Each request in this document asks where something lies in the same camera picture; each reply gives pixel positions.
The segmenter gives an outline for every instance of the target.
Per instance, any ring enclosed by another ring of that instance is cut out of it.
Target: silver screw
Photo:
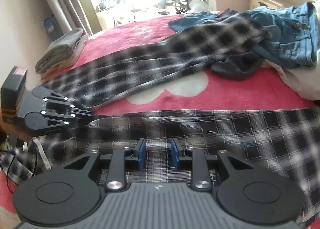
[[[205,180],[200,180],[200,181],[197,181],[195,183],[195,187],[196,188],[208,188],[210,187],[210,183],[208,181],[205,181]]]
[[[123,184],[120,181],[111,181],[107,184],[107,187],[110,189],[120,189]]]

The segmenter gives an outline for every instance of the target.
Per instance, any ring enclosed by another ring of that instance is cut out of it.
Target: blue clothing
[[[315,64],[318,21],[311,3],[278,10],[258,7],[246,12],[273,35],[256,44],[252,51],[284,68]]]
[[[207,20],[212,20],[216,18],[218,14],[212,14],[208,12],[200,12],[196,14],[187,14],[177,20],[168,22],[171,29],[176,32],[184,30],[186,28],[192,27],[196,24],[203,24]]]

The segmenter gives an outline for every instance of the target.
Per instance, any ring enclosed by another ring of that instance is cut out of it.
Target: bed
[[[168,27],[168,22],[179,17],[182,15],[165,16],[101,31],[89,37],[79,60],[73,67],[54,73],[43,81],[51,80],[70,69],[112,52],[135,45],[158,42],[174,33]],[[302,99],[287,87],[273,68],[261,68],[244,81],[226,80],[210,70],[201,71],[113,102],[97,109],[95,113],[110,116],[127,112],[169,109],[277,110],[314,106],[312,101]],[[2,197],[0,203],[3,211],[0,212],[0,219],[10,219],[7,221],[8,225],[1,223],[3,228],[12,228],[18,220],[3,173],[0,173],[0,187],[0,197]],[[309,229],[318,228],[320,222],[316,221]]]

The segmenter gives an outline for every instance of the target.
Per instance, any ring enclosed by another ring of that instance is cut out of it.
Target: black and white plaid fabric
[[[200,71],[224,59],[226,52],[242,54],[269,36],[249,15],[239,13],[190,27],[158,43],[114,52],[44,86],[62,93],[79,108],[94,110]]]
[[[133,147],[139,138],[147,140],[146,167],[128,172],[128,181],[178,182],[190,180],[189,172],[174,169],[170,141],[177,137],[184,147],[197,147],[209,154],[226,149],[258,165],[296,181],[306,195],[297,222],[313,222],[320,211],[320,108],[297,110],[202,111],[171,110],[108,116],[87,127],[39,137],[50,164],[55,167],[86,151],[111,153]],[[32,144],[28,152],[15,148],[9,177],[20,183],[28,179],[35,165]],[[12,156],[1,157],[6,172]],[[45,170],[38,158],[37,172]]]

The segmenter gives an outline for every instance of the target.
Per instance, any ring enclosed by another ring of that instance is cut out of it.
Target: human hand
[[[30,136],[27,132],[24,132],[21,127],[15,126],[14,124],[5,123],[2,119],[2,112],[0,108],[0,132],[2,131],[5,133],[14,132],[22,141],[30,141],[32,139],[32,136]]]

